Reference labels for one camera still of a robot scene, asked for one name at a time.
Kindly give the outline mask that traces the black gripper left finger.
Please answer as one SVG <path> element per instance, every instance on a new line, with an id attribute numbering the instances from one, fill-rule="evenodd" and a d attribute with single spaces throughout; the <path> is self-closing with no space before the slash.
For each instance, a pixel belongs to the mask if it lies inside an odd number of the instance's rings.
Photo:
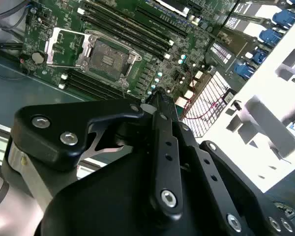
<path id="1" fill-rule="evenodd" d="M 21 108 L 10 137 L 10 164 L 17 157 L 30 169 L 16 168 L 42 209 L 77 180 L 79 163 L 88 158 L 120 159 L 134 152 L 151 163 L 147 204 L 162 215 L 162 89 L 144 104 L 114 99 Z"/>

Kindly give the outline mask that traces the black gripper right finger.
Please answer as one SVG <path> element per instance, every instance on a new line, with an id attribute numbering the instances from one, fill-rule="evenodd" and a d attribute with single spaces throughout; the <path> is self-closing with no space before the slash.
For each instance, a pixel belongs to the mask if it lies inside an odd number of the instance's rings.
<path id="1" fill-rule="evenodd" d="M 295 236 L 295 226 L 210 141 L 197 143 L 162 96 L 162 215 L 178 236 Z"/>

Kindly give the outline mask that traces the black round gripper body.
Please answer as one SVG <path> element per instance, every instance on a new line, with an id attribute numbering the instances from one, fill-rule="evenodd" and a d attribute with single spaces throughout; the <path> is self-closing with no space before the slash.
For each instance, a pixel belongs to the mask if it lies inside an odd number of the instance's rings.
<path id="1" fill-rule="evenodd" d="M 219 182 L 190 129 L 156 129 L 152 143 L 60 191 L 43 236 L 221 236 Z"/>

